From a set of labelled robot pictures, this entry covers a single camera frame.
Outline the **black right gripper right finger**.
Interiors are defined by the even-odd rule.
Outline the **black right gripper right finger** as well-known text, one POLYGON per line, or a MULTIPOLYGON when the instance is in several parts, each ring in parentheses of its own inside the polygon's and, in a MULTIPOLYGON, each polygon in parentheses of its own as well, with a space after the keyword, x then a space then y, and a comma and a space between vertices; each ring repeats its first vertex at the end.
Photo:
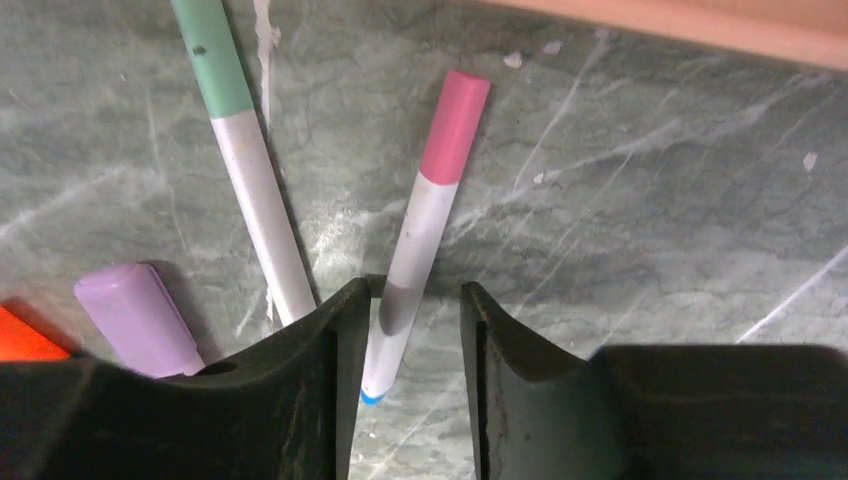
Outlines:
POLYGON ((843 479, 847 356, 816 345, 612 345, 581 359, 462 286, 480 479, 843 479))

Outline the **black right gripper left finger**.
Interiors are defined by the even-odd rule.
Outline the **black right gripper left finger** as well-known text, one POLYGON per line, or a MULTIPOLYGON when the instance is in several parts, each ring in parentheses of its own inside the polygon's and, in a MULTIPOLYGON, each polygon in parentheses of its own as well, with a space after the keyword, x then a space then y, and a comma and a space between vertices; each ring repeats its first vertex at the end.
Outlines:
POLYGON ((344 479, 367 280, 193 376, 91 357, 1 367, 5 479, 344 479))

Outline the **white pen green cap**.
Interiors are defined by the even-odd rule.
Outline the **white pen green cap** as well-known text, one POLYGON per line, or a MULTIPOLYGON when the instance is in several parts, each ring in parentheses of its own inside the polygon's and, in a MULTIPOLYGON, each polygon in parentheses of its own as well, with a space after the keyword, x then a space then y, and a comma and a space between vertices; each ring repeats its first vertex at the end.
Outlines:
POLYGON ((288 326, 316 302, 221 1, 171 3, 272 306, 288 326))

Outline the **pink highlighter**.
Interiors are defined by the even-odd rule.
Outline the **pink highlighter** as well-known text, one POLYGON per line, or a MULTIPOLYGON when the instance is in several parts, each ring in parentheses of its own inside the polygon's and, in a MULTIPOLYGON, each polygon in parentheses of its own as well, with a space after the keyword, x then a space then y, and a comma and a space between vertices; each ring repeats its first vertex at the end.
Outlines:
POLYGON ((194 338, 156 270, 118 264, 82 276, 73 292, 126 366, 152 378, 205 367, 194 338))

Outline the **white pen pink cap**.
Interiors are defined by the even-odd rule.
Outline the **white pen pink cap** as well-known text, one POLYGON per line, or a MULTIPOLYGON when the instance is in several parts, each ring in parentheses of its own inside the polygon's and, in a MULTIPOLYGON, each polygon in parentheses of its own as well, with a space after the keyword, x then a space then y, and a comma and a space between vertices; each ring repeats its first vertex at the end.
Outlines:
POLYGON ((360 389, 367 405, 395 383, 490 88, 470 73, 445 76, 369 332, 360 389))

